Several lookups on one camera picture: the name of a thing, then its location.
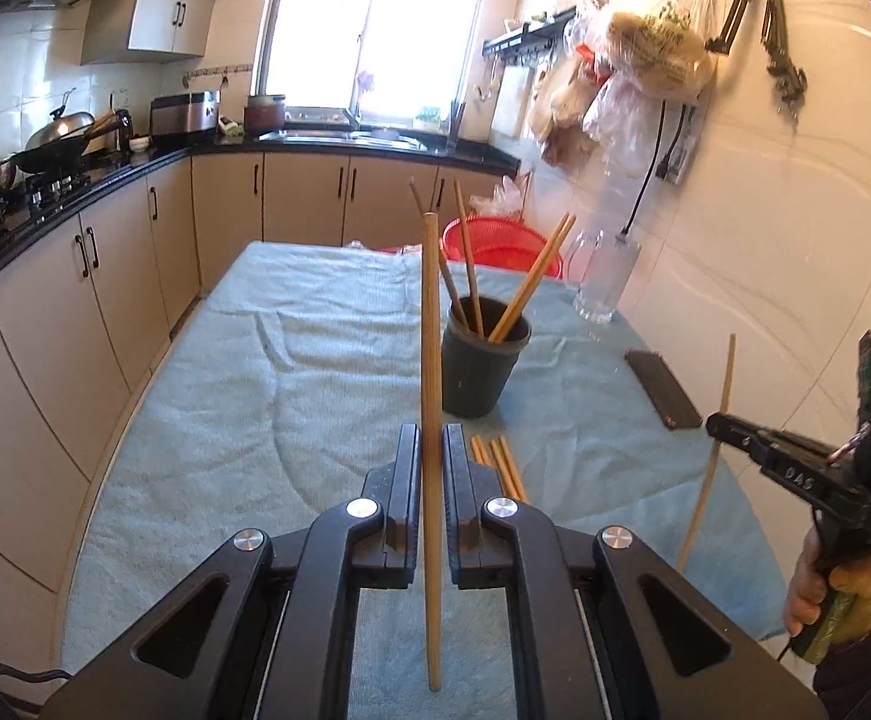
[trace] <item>red basket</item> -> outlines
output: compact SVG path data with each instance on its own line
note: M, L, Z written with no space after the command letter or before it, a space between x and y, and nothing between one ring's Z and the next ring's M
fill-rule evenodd
M469 239L472 241L472 260L475 260L475 264L504 268L506 271L522 271L524 274L532 269L532 263L546 245L544 235L507 218L470 217ZM462 228L458 219L442 233L442 250L446 259L465 262ZM560 254L555 255L546 275L562 278Z

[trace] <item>black countertop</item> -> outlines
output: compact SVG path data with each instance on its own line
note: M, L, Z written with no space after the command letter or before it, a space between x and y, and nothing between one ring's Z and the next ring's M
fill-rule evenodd
M425 151L395 148L379 143L358 143L357 141L312 142L311 138L218 138L208 143L183 146L173 151L159 151L150 148L141 154L112 157L109 160L89 166L91 184L69 194L64 203L55 207L44 217L33 218L27 206L6 213L6 232L0 236L0 271L8 266L22 252L28 250L36 241L65 223L107 194L120 189L131 181L148 175L153 170L165 167L179 159L193 154L216 154L259 151L296 151L297 153L350 153L360 156L376 156L408 162L434 163L446 167L461 167L464 170L487 172L492 175L514 176L519 168L519 160L489 146L488 143L459 141L452 151L445 148L445 139L429 141Z

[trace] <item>cabinet handle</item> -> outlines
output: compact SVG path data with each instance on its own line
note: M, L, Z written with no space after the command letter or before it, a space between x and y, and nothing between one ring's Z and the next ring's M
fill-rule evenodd
M91 261L91 266L98 269L98 244L95 242L95 231L91 227L85 228L86 233L88 233L88 237L91 238L91 250L95 253L93 260Z
M85 263L85 269L82 271L82 278L88 278L88 255L85 251L85 242L82 240L81 235L75 236L75 242L78 244L80 250L82 250L82 262Z

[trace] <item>silver bolt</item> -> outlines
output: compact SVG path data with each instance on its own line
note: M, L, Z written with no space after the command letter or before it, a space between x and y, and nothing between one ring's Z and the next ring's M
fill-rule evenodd
M358 519L371 517L378 510L379 504L376 504L371 498L355 498L354 501L349 501L345 507L346 512L352 514L352 517L358 517Z
M495 517L505 519L506 517L512 517L512 514L518 512L519 504L511 498L493 498L485 504L485 508L489 509L489 514L494 514Z
M632 532L621 525L610 525L602 531L602 541L612 549L626 549L632 546Z
M232 543L235 544L235 549L240 549L242 552L252 552L261 547L265 541L265 536L262 536L261 531L255 528L246 528L244 531L239 531L232 537Z

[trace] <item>hand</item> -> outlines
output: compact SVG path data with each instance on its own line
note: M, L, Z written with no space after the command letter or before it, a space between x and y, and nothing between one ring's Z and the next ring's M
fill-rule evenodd
M789 595L782 615L786 630L797 637L802 628L818 620L826 594L825 579L816 571L819 543L815 528L809 528L802 554L789 583ZM871 631L871 555L843 563L832 569L829 584L833 589L856 596L855 603L832 635L832 644L858 641Z

